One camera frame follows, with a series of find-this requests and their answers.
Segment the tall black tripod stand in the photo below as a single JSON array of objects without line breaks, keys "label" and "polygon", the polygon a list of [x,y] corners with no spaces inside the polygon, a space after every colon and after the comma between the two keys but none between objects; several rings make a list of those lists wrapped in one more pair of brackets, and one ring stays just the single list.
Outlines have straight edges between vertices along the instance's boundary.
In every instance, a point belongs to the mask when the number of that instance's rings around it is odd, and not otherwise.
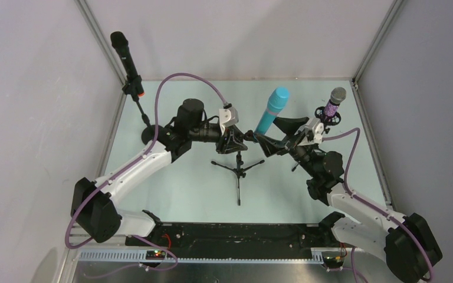
[{"label": "tall black tripod stand", "polygon": [[219,166],[223,169],[226,169],[226,170],[229,170],[231,172],[233,172],[235,175],[236,175],[236,193],[237,193],[237,205],[238,206],[241,206],[241,188],[240,188],[240,182],[241,182],[241,179],[242,178],[245,178],[246,175],[247,175],[247,171],[252,169],[253,167],[255,166],[258,166],[258,165],[261,165],[263,163],[265,163],[265,160],[260,160],[250,166],[247,166],[247,167],[244,167],[244,161],[242,159],[242,154],[240,151],[237,151],[237,154],[236,154],[236,164],[235,164],[235,167],[228,167],[226,165],[223,165],[223,164],[220,164],[214,160],[211,161],[211,164],[214,165],[214,166]]}]

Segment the blue microphone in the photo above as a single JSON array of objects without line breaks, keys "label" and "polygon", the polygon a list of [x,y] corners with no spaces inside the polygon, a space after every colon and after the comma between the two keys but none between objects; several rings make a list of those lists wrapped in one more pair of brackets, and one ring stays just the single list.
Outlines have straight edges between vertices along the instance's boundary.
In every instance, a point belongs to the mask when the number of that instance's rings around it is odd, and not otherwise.
[{"label": "blue microphone", "polygon": [[265,134],[273,124],[275,118],[287,105],[290,92],[285,87],[277,87],[269,96],[267,106],[263,112],[256,128],[255,133]]}]

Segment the shock mount tripod stand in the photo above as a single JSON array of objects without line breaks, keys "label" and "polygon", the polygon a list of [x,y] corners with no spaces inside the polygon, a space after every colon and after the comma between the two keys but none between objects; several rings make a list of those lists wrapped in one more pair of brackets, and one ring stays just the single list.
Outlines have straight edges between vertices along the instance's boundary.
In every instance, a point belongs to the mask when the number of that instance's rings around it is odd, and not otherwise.
[{"label": "shock mount tripod stand", "polygon": [[300,136],[302,133],[304,137],[300,139],[301,143],[306,143],[307,146],[321,144],[324,140],[323,133],[327,134],[330,131],[330,126],[336,126],[341,121],[341,116],[337,112],[338,106],[328,104],[316,108],[314,118],[301,118],[298,121],[294,135]]}]

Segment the purple glitter microphone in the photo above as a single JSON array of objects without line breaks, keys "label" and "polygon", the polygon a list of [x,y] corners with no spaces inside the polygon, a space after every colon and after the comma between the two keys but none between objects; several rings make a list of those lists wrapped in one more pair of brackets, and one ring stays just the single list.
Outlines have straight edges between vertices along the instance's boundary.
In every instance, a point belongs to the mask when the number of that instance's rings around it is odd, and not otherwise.
[{"label": "purple glitter microphone", "polygon": [[334,117],[339,105],[346,99],[347,92],[343,87],[336,87],[331,91],[330,99],[324,106],[323,114],[326,118]]}]

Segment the black round base stand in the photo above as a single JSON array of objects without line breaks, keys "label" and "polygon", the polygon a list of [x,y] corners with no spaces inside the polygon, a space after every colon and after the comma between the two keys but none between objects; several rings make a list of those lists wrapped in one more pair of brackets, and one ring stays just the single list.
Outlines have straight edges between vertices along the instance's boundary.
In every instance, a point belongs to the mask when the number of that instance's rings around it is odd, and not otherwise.
[{"label": "black round base stand", "polygon": [[139,97],[144,95],[145,91],[142,85],[142,78],[140,75],[136,75],[134,77],[127,76],[127,82],[122,88],[123,92],[127,96],[131,96],[132,100],[136,103],[141,118],[144,124],[147,126],[142,134],[146,133],[146,137],[150,137],[152,134],[152,140],[154,142],[162,143],[164,146],[169,147],[169,142],[165,139],[163,135],[160,134],[160,131],[164,128],[158,124],[158,103],[159,103],[159,95],[160,92],[158,91],[155,98],[155,106],[154,106],[154,114],[155,114],[155,124],[152,126],[150,124],[150,120],[148,115],[143,111],[141,104],[139,102]]}]

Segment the black microphone orange end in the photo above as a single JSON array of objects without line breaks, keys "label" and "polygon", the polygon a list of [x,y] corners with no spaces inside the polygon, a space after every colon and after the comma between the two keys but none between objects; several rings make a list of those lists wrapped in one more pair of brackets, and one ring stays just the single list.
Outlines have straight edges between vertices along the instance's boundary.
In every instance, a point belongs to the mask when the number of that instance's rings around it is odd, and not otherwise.
[{"label": "black microphone orange end", "polygon": [[129,42],[120,31],[112,32],[110,34],[110,40],[111,46],[116,51],[126,71],[126,83],[123,87],[123,92],[126,95],[130,95],[133,101],[139,101],[139,98],[145,94],[145,91],[142,85],[142,78],[137,72],[130,53]]}]

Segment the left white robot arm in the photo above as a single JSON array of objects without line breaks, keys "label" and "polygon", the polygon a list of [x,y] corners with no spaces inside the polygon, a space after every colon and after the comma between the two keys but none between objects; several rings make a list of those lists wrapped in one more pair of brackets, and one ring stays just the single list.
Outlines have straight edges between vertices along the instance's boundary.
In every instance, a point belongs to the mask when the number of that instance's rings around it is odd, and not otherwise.
[{"label": "left white robot arm", "polygon": [[206,118],[200,100],[184,100],[167,125],[143,131],[146,147],[135,157],[94,181],[84,177],[75,184],[71,214],[76,223],[97,243],[108,241],[114,235],[148,236],[159,222],[153,213],[118,207],[133,189],[175,162],[191,149],[193,142],[214,143],[219,154],[247,150],[244,135],[236,126],[237,110],[227,104],[219,109],[216,119],[214,123]]}]

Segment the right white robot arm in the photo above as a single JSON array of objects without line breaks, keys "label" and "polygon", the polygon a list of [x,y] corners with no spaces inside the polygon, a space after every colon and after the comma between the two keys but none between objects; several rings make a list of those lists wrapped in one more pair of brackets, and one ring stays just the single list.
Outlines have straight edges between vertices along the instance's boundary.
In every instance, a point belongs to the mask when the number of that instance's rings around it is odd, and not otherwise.
[{"label": "right white robot arm", "polygon": [[426,219],[380,205],[348,184],[350,162],[335,151],[322,151],[329,125],[320,119],[276,118],[282,140],[253,133],[265,156],[289,154],[310,175],[306,182],[314,200],[336,209],[321,221],[338,242],[351,244],[386,263],[402,282],[430,282],[443,255]]}]

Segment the right circuit board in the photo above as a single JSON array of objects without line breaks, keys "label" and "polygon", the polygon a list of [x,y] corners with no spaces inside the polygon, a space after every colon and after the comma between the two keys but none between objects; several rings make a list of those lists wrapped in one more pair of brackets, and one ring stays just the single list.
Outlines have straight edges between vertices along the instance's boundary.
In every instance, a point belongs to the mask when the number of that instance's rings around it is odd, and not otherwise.
[{"label": "right circuit board", "polygon": [[344,260],[342,260],[341,256],[325,256],[323,258],[322,266],[329,271],[339,271],[342,270],[344,265]]}]

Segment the circuit board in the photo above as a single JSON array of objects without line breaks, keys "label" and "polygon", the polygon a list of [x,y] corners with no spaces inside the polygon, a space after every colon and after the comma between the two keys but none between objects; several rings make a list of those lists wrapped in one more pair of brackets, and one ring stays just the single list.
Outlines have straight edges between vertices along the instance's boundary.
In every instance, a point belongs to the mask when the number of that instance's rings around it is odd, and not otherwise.
[{"label": "circuit board", "polygon": [[323,258],[322,266],[329,271],[339,271],[342,270],[344,265],[344,260],[342,260],[341,256],[325,256]]},{"label": "circuit board", "polygon": [[162,261],[167,257],[167,253],[163,250],[152,249],[147,250],[145,254],[145,260],[147,261]]}]

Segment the left circuit board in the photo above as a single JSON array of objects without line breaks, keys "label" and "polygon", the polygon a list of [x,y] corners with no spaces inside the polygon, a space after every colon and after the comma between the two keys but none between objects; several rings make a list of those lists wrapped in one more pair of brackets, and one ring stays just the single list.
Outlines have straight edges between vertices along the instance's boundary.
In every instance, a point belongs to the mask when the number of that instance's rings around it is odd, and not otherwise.
[{"label": "left circuit board", "polygon": [[147,261],[162,261],[167,257],[167,253],[163,250],[152,249],[147,250],[145,254],[145,260]]}]

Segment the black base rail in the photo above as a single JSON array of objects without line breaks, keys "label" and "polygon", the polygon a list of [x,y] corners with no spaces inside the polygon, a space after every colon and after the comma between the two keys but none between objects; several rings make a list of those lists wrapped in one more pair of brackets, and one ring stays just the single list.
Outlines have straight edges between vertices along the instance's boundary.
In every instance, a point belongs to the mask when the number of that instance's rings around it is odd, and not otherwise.
[{"label": "black base rail", "polygon": [[303,223],[158,224],[146,240],[185,259],[311,259],[313,249],[351,247],[330,230]]}]

